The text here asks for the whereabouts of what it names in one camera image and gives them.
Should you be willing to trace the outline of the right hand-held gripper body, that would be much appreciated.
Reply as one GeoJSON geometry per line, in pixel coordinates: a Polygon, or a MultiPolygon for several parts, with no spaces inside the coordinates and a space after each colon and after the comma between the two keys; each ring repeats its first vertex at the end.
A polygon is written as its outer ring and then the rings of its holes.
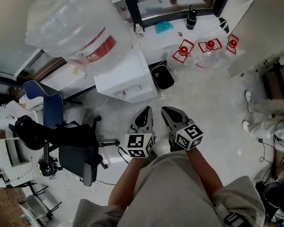
{"type": "Polygon", "coordinates": [[[177,129],[171,142],[176,147],[181,147],[184,150],[192,150],[202,142],[203,136],[204,132],[202,129],[197,123],[193,122],[177,129]]]}

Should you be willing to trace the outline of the white water dispenser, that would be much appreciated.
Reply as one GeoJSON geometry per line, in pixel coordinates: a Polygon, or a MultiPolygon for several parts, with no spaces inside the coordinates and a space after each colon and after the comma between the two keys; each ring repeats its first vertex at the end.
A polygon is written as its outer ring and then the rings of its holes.
{"type": "Polygon", "coordinates": [[[94,77],[98,93],[129,103],[158,95],[150,69],[139,44],[113,70],[94,77]]]}

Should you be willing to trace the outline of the person's right forearm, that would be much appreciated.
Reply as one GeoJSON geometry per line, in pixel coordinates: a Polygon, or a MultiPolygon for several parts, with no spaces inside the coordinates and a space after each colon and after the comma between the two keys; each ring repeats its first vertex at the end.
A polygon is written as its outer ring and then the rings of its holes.
{"type": "Polygon", "coordinates": [[[199,175],[208,197],[212,200],[214,195],[223,187],[219,176],[197,148],[187,151],[186,154],[192,168],[199,175]]]}

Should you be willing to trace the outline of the person's left forearm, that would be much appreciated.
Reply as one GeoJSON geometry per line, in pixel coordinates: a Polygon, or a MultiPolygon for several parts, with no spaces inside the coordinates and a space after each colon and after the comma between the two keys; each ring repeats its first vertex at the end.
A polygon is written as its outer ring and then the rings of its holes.
{"type": "Polygon", "coordinates": [[[135,185],[145,158],[132,158],[115,184],[108,199],[108,206],[116,206],[125,211],[130,205],[135,185]]]}

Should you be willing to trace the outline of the grey drawer cabinet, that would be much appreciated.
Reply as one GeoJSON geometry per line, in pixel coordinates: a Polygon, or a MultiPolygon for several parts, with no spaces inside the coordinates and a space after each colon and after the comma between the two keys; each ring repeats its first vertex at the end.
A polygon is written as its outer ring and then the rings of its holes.
{"type": "Polygon", "coordinates": [[[231,77],[275,59],[284,65],[284,0],[255,0],[233,33],[245,53],[228,68],[231,77]]]}

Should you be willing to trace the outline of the large clear water jug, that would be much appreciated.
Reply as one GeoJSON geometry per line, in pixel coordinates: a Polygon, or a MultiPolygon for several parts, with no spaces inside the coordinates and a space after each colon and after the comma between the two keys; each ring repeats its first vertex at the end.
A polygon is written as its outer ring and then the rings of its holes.
{"type": "Polygon", "coordinates": [[[111,0],[36,0],[25,42],[94,76],[114,69],[133,47],[129,24],[111,0]]]}

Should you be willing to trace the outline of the person's grey shirt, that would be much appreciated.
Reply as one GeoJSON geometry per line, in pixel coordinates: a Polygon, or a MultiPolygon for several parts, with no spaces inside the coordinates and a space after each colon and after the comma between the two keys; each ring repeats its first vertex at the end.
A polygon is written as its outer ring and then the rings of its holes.
{"type": "Polygon", "coordinates": [[[125,211],[82,199],[72,227],[229,227],[230,213],[263,227],[265,209],[250,178],[223,185],[210,200],[186,151],[176,151],[145,160],[125,211]]]}

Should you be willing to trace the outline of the black office chair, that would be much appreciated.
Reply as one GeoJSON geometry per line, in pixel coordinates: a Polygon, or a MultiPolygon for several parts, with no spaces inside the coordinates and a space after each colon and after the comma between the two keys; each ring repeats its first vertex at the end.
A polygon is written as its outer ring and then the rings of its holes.
{"type": "MultiPolygon", "coordinates": [[[[97,122],[101,121],[101,116],[96,116],[93,124],[90,126],[96,130],[97,122]]],[[[19,139],[30,150],[43,150],[43,157],[46,163],[49,163],[50,152],[57,149],[59,151],[58,162],[61,169],[66,169],[69,172],[77,175],[82,179],[85,186],[90,187],[97,179],[98,166],[108,169],[108,165],[103,162],[103,157],[99,153],[99,148],[105,146],[119,146],[120,142],[117,139],[107,140],[104,142],[98,141],[98,147],[78,148],[73,146],[58,147],[52,145],[36,133],[36,128],[39,124],[31,117],[24,115],[17,119],[15,124],[9,124],[9,129],[17,134],[19,139]]],[[[78,126],[76,121],[69,124],[61,125],[66,128],[78,126]]]]}

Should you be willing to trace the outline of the blue chair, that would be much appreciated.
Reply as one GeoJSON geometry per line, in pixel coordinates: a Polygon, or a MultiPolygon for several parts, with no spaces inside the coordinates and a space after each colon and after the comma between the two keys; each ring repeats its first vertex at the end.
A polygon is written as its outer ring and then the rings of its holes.
{"type": "Polygon", "coordinates": [[[58,125],[64,124],[64,98],[59,91],[35,80],[25,82],[23,89],[28,99],[32,100],[37,97],[43,99],[44,126],[55,129],[58,125]]]}

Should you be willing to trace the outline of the black and green helmet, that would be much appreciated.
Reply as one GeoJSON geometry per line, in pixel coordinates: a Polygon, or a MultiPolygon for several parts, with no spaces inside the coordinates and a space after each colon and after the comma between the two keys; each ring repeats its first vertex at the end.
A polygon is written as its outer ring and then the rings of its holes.
{"type": "Polygon", "coordinates": [[[44,177],[54,176],[58,171],[57,162],[57,158],[53,158],[51,156],[49,156],[49,163],[45,162],[44,157],[40,158],[36,164],[38,172],[44,177]]]}

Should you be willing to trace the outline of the small white bottle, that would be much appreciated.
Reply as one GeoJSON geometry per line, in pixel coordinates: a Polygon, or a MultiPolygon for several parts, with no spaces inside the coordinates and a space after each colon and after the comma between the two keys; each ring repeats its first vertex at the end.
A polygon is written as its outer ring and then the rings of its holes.
{"type": "Polygon", "coordinates": [[[144,37],[144,30],[143,27],[140,24],[135,24],[135,33],[139,38],[144,37]]]}

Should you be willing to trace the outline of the teal cloth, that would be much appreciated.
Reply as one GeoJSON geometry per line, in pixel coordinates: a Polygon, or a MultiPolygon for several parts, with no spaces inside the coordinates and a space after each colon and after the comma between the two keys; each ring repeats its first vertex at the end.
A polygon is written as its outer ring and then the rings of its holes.
{"type": "Polygon", "coordinates": [[[173,25],[168,21],[161,21],[158,24],[156,24],[154,27],[156,34],[161,34],[173,28],[174,28],[173,25]]]}

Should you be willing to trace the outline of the black thermos bottle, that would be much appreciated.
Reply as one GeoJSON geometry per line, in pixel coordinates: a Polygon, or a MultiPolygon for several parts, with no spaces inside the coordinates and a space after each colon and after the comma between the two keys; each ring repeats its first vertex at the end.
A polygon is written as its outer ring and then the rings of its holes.
{"type": "Polygon", "coordinates": [[[193,30],[195,25],[196,25],[196,21],[197,21],[197,15],[198,15],[198,11],[196,9],[194,9],[192,7],[192,5],[190,5],[189,7],[189,13],[186,19],[186,28],[188,30],[193,30]]]}

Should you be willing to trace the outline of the black framed glass window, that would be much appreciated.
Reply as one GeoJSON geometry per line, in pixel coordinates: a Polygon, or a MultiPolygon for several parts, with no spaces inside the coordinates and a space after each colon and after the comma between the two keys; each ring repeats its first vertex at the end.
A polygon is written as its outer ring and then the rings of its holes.
{"type": "Polygon", "coordinates": [[[125,0],[134,24],[143,28],[161,21],[187,19],[189,7],[198,11],[198,16],[219,17],[227,0],[125,0]]]}

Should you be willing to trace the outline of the white desk with drawers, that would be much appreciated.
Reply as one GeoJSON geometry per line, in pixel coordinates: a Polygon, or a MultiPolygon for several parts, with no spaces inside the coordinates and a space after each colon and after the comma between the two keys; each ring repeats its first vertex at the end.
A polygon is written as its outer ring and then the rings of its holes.
{"type": "Polygon", "coordinates": [[[0,188],[28,187],[36,178],[32,159],[25,159],[19,138],[0,139],[0,188]]]}

